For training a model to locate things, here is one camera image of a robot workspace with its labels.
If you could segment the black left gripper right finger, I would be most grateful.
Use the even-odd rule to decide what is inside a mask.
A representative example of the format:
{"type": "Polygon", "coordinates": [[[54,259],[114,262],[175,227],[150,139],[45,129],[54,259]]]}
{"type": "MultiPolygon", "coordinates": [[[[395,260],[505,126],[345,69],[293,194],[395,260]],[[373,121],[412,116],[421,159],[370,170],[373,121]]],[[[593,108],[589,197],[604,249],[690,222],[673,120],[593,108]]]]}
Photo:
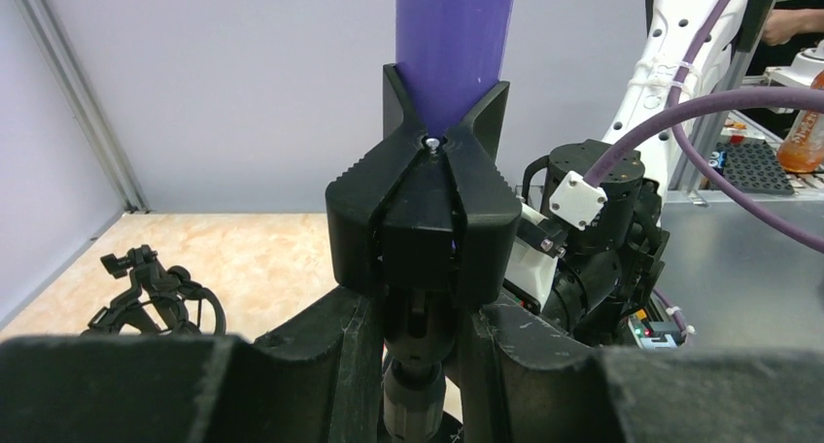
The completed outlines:
{"type": "Polygon", "coordinates": [[[823,356],[589,348],[508,296],[458,314],[468,442],[819,442],[823,356]]]}

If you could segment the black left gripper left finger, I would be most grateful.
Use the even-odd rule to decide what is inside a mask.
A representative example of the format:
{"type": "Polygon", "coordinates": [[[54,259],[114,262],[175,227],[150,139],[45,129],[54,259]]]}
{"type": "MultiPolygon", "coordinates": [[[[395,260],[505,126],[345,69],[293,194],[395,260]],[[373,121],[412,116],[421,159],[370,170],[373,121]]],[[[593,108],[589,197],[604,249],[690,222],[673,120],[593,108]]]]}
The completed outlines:
{"type": "Polygon", "coordinates": [[[5,442],[372,442],[381,296],[337,288],[254,343],[22,336],[1,346],[5,442]]]}

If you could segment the purple microphone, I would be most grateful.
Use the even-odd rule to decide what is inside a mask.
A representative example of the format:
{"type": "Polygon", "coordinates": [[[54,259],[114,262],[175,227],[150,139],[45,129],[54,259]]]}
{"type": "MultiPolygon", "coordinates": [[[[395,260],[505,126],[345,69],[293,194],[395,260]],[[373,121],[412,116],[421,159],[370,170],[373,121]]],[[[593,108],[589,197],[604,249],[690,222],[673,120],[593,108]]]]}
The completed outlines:
{"type": "Polygon", "coordinates": [[[395,64],[441,137],[499,81],[514,0],[395,0],[395,64]]]}

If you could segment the black round base mic stand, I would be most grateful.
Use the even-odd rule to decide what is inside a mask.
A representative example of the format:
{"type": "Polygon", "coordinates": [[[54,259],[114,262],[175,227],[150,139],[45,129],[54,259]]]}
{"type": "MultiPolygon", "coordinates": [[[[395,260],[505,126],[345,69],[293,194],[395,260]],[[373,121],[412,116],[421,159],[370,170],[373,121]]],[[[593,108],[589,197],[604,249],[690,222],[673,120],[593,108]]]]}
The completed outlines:
{"type": "Polygon", "coordinates": [[[386,65],[382,140],[326,188],[335,280],[385,300],[382,422],[394,442],[435,437],[461,317],[502,289],[522,213],[495,164],[508,93],[495,83],[436,136],[386,65]]]}

